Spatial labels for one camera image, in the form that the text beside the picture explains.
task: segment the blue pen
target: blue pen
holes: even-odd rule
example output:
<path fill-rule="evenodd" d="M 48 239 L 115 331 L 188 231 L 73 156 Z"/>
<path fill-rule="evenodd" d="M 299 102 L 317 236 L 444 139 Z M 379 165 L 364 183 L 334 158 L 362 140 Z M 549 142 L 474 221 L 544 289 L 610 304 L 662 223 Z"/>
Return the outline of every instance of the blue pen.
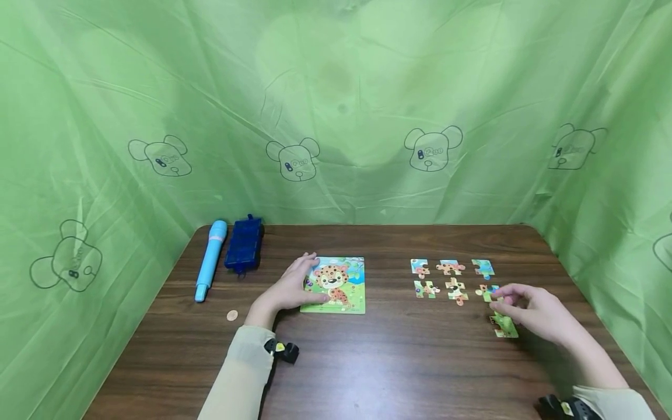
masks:
<path fill-rule="evenodd" d="M 205 256 L 203 256 L 201 271 L 198 273 L 198 279 L 196 280 L 196 295 L 194 296 L 196 302 L 203 302 L 206 299 L 208 289 L 212 286 L 212 276 L 214 276 L 214 269 L 217 266 L 219 253 L 222 250 L 225 238 L 226 222 L 215 220 L 210 228 L 208 247 L 206 248 Z"/>

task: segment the beige sleeve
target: beige sleeve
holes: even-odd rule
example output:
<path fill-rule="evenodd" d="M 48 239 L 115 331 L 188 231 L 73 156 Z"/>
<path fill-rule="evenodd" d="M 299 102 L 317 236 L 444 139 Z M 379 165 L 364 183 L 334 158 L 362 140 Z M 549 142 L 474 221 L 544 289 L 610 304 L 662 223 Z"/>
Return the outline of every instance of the beige sleeve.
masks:
<path fill-rule="evenodd" d="M 574 396 L 603 420 L 655 420 L 651 409 L 634 389 L 598 389 L 575 386 Z"/>
<path fill-rule="evenodd" d="M 263 387 L 273 367 L 273 357 L 263 345 L 275 337 L 261 327 L 238 329 L 198 420 L 257 420 Z"/>

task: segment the left hand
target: left hand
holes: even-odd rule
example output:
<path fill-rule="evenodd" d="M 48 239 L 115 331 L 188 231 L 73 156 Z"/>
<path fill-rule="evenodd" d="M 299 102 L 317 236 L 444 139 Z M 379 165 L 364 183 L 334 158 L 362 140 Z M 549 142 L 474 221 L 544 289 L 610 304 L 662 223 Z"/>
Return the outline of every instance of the left hand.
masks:
<path fill-rule="evenodd" d="M 304 281 L 309 271 L 320 263 L 316 253 L 303 254 L 285 270 L 280 280 L 255 300 L 245 319 L 246 325 L 271 329 L 279 310 L 292 309 L 306 303 L 325 303 L 329 295 L 304 290 Z"/>

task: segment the hand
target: hand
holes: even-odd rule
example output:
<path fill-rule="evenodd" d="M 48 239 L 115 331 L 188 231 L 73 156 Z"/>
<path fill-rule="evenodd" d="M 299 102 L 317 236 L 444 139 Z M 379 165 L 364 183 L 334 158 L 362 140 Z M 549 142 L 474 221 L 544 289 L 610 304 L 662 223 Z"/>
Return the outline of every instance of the hand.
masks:
<path fill-rule="evenodd" d="M 245 325 L 257 325 L 271 329 L 279 310 L 292 309 L 306 303 L 324 303 L 329 295 L 310 293 L 304 290 L 304 281 L 308 272 L 320 259 L 317 254 L 304 253 L 289 266 L 274 285 L 255 300 L 245 319 Z"/>
<path fill-rule="evenodd" d="M 585 336 L 586 330 L 546 289 L 513 283 L 499 288 L 492 297 L 504 300 L 490 303 L 491 309 L 552 343 L 566 347 Z"/>

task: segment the coin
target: coin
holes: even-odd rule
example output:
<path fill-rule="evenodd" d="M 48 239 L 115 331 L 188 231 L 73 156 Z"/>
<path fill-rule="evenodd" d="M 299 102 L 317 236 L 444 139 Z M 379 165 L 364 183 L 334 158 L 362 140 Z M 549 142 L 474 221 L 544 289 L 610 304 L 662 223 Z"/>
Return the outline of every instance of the coin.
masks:
<path fill-rule="evenodd" d="M 228 319 L 229 321 L 235 321 L 236 318 L 238 318 L 237 310 L 230 310 L 228 314 L 226 314 L 226 319 Z"/>

